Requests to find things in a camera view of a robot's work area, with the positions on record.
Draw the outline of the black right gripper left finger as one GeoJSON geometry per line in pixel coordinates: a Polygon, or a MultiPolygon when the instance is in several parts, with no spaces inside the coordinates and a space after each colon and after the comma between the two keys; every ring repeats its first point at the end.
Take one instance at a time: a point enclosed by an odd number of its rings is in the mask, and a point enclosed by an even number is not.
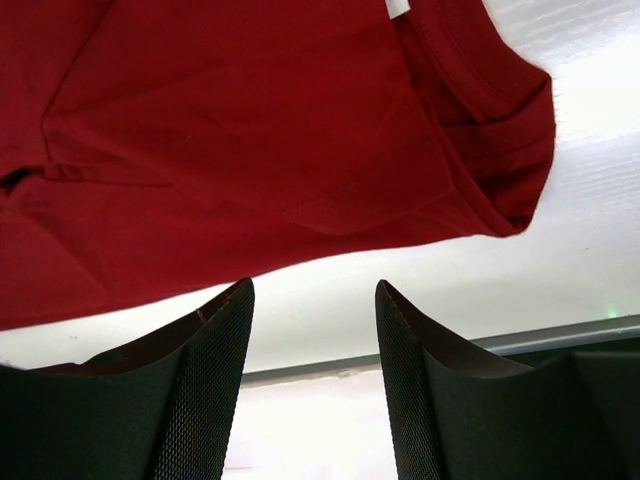
{"type": "Polygon", "coordinates": [[[218,479],[252,327],[244,279],[82,364],[1,370],[5,479],[218,479]]]}

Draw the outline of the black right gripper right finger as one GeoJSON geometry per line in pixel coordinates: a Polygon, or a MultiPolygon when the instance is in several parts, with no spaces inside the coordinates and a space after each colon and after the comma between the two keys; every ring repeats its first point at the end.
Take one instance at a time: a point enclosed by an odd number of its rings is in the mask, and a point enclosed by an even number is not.
{"type": "Polygon", "coordinates": [[[402,479],[635,479],[639,356],[573,352],[539,366],[496,355],[390,283],[376,326],[402,479]]]}

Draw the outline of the dark red t shirt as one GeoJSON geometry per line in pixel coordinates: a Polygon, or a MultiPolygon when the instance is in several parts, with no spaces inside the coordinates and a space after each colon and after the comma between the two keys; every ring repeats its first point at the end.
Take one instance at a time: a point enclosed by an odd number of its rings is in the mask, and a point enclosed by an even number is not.
{"type": "Polygon", "coordinates": [[[1,326],[519,234],[554,139],[480,1],[5,1],[1,326]]]}

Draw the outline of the white garment label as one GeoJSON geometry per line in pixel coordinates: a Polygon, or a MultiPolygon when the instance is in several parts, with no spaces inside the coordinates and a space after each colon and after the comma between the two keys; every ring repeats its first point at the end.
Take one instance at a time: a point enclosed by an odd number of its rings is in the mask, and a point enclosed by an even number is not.
{"type": "Polygon", "coordinates": [[[385,0],[385,5],[390,19],[406,14],[411,9],[409,0],[385,0]]]}

